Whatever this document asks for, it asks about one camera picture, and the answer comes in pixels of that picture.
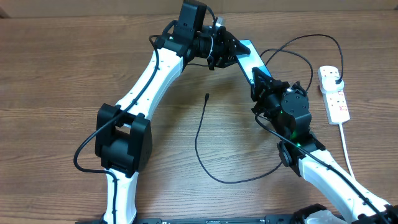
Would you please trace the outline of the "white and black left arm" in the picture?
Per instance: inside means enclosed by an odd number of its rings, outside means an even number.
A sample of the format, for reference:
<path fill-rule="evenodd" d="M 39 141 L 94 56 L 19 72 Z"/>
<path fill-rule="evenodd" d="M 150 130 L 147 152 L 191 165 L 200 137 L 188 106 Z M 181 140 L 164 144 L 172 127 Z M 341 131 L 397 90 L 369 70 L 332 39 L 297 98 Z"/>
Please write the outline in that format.
<path fill-rule="evenodd" d="M 133 223 L 138 174 L 152 152 L 151 119 L 165 92 L 194 58 L 209 69 L 225 68 L 250 49 L 213 18 L 204 25 L 210 7 L 184 1 L 177 20 L 149 40 L 152 58 L 129 92 L 114 106 L 103 104 L 97 114 L 95 154 L 108 181 L 108 204 L 102 223 Z"/>

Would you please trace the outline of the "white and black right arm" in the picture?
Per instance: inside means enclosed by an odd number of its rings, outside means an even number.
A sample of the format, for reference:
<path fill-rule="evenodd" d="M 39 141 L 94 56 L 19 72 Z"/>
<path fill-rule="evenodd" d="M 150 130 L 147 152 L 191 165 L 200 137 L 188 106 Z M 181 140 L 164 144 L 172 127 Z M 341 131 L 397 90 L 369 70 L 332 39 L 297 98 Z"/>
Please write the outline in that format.
<path fill-rule="evenodd" d="M 316 187 L 346 223 L 397 223 L 397 207 L 350 176 L 312 132 L 309 99 L 300 83 L 276 80 L 257 67 L 252 74 L 252 112 L 270 121 L 270 128 L 262 128 L 280 139 L 283 165 Z"/>

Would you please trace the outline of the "Samsung Galaxy smartphone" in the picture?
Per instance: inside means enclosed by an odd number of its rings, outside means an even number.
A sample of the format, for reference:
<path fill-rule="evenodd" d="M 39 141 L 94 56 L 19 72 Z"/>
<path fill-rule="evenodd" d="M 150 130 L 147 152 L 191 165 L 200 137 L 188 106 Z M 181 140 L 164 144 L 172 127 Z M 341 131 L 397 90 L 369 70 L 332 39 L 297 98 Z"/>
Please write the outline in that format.
<path fill-rule="evenodd" d="M 237 56 L 239 67 L 241 68 L 248 83 L 250 85 L 254 84 L 254 75 L 252 72 L 254 67 L 257 67 L 267 76 L 271 77 L 271 73 L 260 58 L 260 55 L 253 46 L 252 42 L 250 40 L 240 40 L 239 42 L 250 50 L 250 54 L 242 54 Z"/>

